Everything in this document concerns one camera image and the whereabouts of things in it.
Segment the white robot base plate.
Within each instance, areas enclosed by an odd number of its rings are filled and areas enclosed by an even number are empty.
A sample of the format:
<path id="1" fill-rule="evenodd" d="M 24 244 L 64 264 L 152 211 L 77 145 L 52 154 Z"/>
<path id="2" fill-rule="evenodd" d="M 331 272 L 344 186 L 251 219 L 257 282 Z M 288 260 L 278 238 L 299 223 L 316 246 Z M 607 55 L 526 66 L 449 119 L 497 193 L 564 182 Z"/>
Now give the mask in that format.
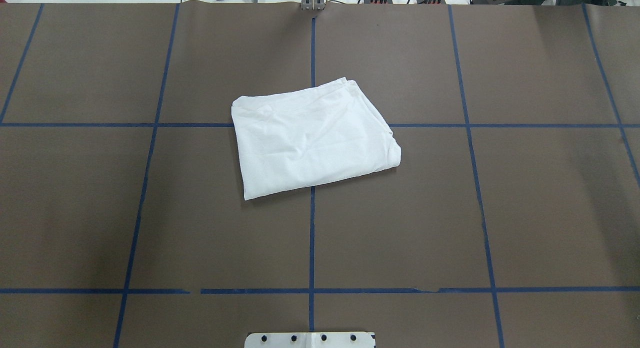
<path id="1" fill-rule="evenodd" d="M 244 347 L 376 347 L 374 332 L 258 332 L 247 335 Z"/>

